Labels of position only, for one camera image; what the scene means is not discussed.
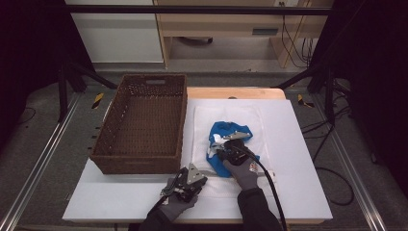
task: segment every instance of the person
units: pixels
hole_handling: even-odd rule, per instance
[[[251,159],[240,166],[233,166],[227,160],[225,167],[231,171],[242,191],[238,195],[238,205],[242,214],[243,230],[281,231],[282,227],[276,216],[269,210],[264,192],[257,184],[257,165]],[[192,208],[197,201],[196,196],[190,203],[180,201],[175,195],[168,198],[168,204],[160,205],[147,216],[140,225],[139,231],[167,231],[173,230],[172,222],[185,210]]]

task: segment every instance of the white panel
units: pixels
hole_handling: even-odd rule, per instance
[[[65,0],[66,4],[153,5],[151,0]],[[162,63],[154,14],[73,13],[93,63]]]

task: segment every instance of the glove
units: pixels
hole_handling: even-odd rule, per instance
[[[243,191],[258,188],[258,166],[248,158],[240,166],[232,165],[228,160],[222,162],[231,171]]]
[[[174,178],[168,178],[167,185],[170,186]],[[197,202],[198,196],[192,198],[192,200],[187,203],[181,201],[177,198],[176,194],[173,193],[168,197],[168,203],[159,206],[159,209],[166,215],[170,221],[177,219],[185,210],[194,207],[195,202]]]

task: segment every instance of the white cloth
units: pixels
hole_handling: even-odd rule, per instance
[[[260,116],[260,110],[254,106],[219,108],[197,106],[194,108],[194,138],[191,161],[201,172],[207,174],[209,178],[200,196],[237,197],[241,191],[240,186],[233,178],[218,177],[206,160],[206,154],[210,146],[210,130],[217,121],[231,121],[241,126],[248,126],[253,137],[245,142],[245,146],[260,156],[260,162],[271,172],[271,176],[275,182],[275,188],[277,188],[276,180],[274,179],[270,166],[270,157],[265,141],[264,123]],[[272,196],[272,191],[266,176],[258,177],[258,186],[264,190],[266,196]]]

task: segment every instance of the black pole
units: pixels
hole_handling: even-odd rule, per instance
[[[233,7],[233,6],[128,6],[128,5],[56,5],[44,6],[51,12],[69,13],[190,13],[190,14],[268,14],[268,15],[331,15],[344,10],[295,7]]]

